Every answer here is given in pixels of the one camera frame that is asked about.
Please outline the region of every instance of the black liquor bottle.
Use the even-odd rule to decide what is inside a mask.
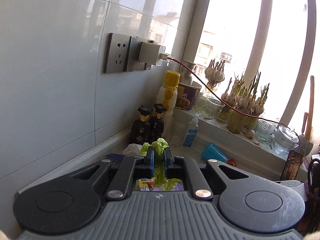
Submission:
[[[163,112],[167,111],[162,104],[155,104],[155,109],[155,115],[149,119],[151,133],[148,142],[150,144],[156,141],[158,138],[161,138],[164,129],[164,122],[161,120],[161,118],[163,116]]]
[[[148,118],[152,112],[152,108],[142,105],[138,108],[138,111],[140,112],[140,118],[135,120],[131,127],[131,143],[142,145],[149,139],[151,128]]]

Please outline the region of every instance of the white tiled wall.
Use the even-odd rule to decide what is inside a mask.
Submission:
[[[0,0],[0,229],[17,234],[16,191],[129,127],[176,67],[103,74],[108,34],[181,59],[195,1]]]

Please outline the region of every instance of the lettuce leaf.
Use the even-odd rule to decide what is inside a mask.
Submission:
[[[168,147],[168,143],[163,139],[159,138],[154,141],[151,145],[144,143],[139,154],[142,156],[147,155],[148,147],[153,146],[155,148],[155,171],[154,171],[154,186],[161,188],[163,191],[170,191],[174,189],[180,181],[179,179],[167,179],[164,175],[164,162],[163,162],[163,151]]]

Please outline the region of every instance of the white plastic bottle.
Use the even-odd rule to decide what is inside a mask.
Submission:
[[[179,78],[180,73],[167,70],[164,75],[162,87],[160,87],[156,99],[156,104],[162,104],[166,108],[166,112],[164,112],[164,116],[162,117],[164,122],[164,130],[162,133],[163,138],[167,135],[168,129],[172,122],[173,109],[176,105],[178,95],[177,88],[179,84]]]
[[[199,130],[198,121],[199,121],[199,114],[196,112],[196,115],[192,119],[191,123],[189,124],[186,135],[183,138],[183,143],[182,143],[183,147],[191,147],[191,145],[196,137],[196,134]]]

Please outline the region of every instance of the wall socket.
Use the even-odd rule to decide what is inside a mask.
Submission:
[[[149,70],[150,64],[138,60],[143,41],[154,42],[146,38],[110,33],[104,73]]]
[[[104,73],[117,73],[127,70],[131,36],[110,33]]]

